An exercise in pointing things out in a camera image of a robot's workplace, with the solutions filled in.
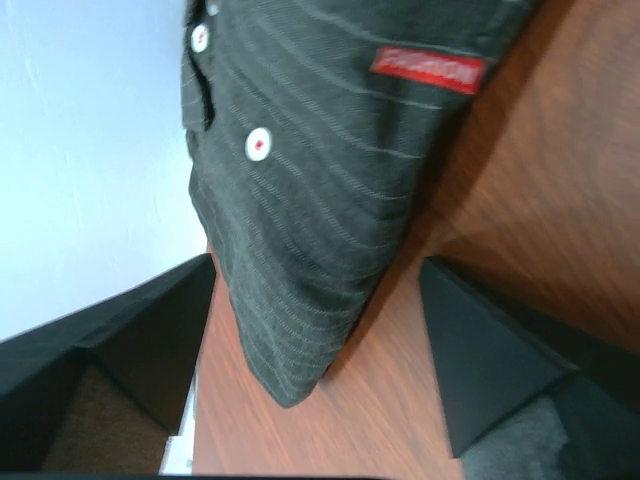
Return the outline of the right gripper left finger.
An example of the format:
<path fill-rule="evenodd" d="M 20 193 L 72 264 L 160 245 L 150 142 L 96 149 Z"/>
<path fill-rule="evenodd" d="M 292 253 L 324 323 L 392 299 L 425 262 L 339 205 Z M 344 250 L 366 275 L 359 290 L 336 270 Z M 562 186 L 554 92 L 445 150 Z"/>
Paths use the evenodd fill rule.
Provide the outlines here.
<path fill-rule="evenodd" d="M 157 472 L 180 430 L 215 278 L 200 255 L 4 341 L 2 471 Z"/>

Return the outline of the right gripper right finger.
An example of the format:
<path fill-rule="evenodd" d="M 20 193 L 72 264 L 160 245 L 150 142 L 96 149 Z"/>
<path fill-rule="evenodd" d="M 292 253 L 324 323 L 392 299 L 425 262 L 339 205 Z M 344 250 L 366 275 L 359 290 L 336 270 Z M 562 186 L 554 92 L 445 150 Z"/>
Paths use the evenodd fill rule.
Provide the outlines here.
<path fill-rule="evenodd" d="M 420 271 L 452 455 L 467 475 L 635 475 L 639 358 L 441 258 Z"/>

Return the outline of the dark green shirt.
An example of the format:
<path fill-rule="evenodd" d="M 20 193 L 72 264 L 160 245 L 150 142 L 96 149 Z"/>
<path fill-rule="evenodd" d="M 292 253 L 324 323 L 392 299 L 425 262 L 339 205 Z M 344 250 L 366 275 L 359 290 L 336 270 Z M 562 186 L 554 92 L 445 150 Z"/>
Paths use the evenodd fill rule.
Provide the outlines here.
<path fill-rule="evenodd" d="M 188 1 L 189 193 L 249 370 L 304 401 L 391 262 L 424 160 L 532 1 Z"/>

